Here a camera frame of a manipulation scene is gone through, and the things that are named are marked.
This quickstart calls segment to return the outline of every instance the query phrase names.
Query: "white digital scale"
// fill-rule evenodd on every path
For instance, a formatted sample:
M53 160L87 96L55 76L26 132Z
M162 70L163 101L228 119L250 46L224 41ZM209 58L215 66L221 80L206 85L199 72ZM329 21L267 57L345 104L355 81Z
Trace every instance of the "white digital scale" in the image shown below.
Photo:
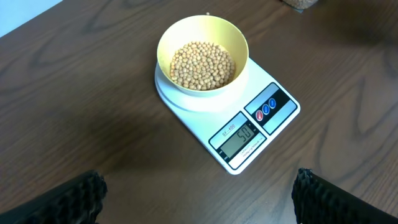
M181 92L156 65L163 102L230 173L240 174L298 115L300 105L251 59L246 85L217 96Z

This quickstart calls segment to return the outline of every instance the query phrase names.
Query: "bowl rim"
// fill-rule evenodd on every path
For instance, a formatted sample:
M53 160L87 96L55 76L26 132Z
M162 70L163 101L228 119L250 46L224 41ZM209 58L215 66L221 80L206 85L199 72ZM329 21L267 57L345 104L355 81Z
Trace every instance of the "bowl rim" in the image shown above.
M246 38L244 37L244 35L243 35L243 33L241 32L241 30L239 30L232 22L227 21L226 19L223 19L223 18L218 17L218 16L212 16L212 15L195 15L195 16L189 16L189 17L180 19L180 20L177 21L177 22L174 22L169 28L167 28L167 30L162 34L162 37L159 39L159 43L157 44L157 50L156 50L157 63L159 63L159 45L160 45L160 42L161 42L162 39L163 39L163 36L166 34L166 32L167 32L172 26L174 26L175 24L177 24L177 23L179 23L179 22L181 22L181 21L184 21L185 19L190 19L190 18L193 18L193 17L203 17L203 16L211 16L211 17L214 17L215 19L221 19L221 20L227 22L228 24L231 24L236 30L239 31L239 33L240 33L240 34L242 35L242 37L243 37L244 43L246 44L246 51L247 51L247 53L248 53L248 56L246 57L246 61L244 62L244 66L243 66L242 72L241 72L234 80L232 80L232 82L234 82L234 81L237 80L237 79L239 78L239 76L243 73L244 69L246 68L246 65L248 64L248 59L249 59L249 46L248 46L248 41L247 41ZM220 88L216 88L216 89L214 89L214 90L191 90L190 88L185 88L184 86L180 86L180 85L178 85L177 83L173 82L173 80L172 80L171 78L169 78L169 76L167 76L167 75L164 73L164 71L162 70L162 67L161 67L160 65L159 65L159 67L160 67L160 70L162 71L163 75L166 76L166 78L167 78L168 80L170 80L170 82L172 82L175 86L177 86L178 88L183 88L184 90L188 90L188 91L195 92L195 93L210 93L210 92L212 92L212 91L220 91L222 88L227 87L228 85L230 85L230 84L232 83L232 82L230 82L230 83L228 83L227 85L222 86L222 87L220 87Z

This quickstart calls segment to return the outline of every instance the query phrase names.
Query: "digital display screen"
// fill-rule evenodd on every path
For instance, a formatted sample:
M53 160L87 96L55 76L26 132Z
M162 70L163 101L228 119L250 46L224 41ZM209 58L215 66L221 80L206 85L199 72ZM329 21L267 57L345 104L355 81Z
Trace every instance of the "digital display screen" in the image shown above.
M221 147L221 150L228 157L232 157L253 136L253 131L245 124Z

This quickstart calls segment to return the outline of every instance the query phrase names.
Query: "wood grain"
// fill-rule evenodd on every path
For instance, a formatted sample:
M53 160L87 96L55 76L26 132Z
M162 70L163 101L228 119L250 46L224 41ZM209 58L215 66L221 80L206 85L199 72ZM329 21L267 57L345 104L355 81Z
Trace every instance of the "wood grain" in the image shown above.
M313 168L398 216L398 2L64 0L0 39L0 212L88 170L100 223L294 223ZM181 18L236 24L251 58L302 106L232 176L160 100L155 50Z

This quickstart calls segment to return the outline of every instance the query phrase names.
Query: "white object at table corner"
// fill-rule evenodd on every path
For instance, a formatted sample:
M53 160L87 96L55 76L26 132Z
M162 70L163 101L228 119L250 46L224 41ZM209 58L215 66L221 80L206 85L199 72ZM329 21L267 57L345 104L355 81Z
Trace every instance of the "white object at table corner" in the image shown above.
M300 104L287 92L272 76L249 58L247 64L247 83L237 90L228 90L225 94L210 98L188 96L179 91L156 65L155 85L163 102L174 112L182 123L197 137L210 154L230 174L240 174L275 137L300 113ZM244 107L255 98L265 87L274 82L297 105L297 109L271 134L267 134ZM253 154L237 168L232 169L227 162L210 145L209 139L217 133L231 118L242 112L248 120L267 139L254 151Z

